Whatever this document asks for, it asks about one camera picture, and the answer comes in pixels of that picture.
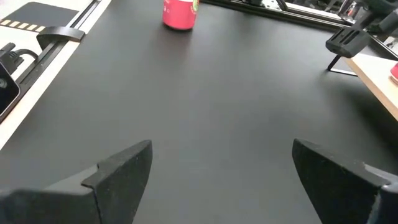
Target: black table surface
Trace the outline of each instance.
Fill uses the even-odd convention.
[[[134,223],[320,223],[294,138],[398,171],[396,120],[360,79],[325,72],[331,33],[205,4],[175,32],[161,13],[111,2],[0,151],[0,188],[45,187],[151,139]]]

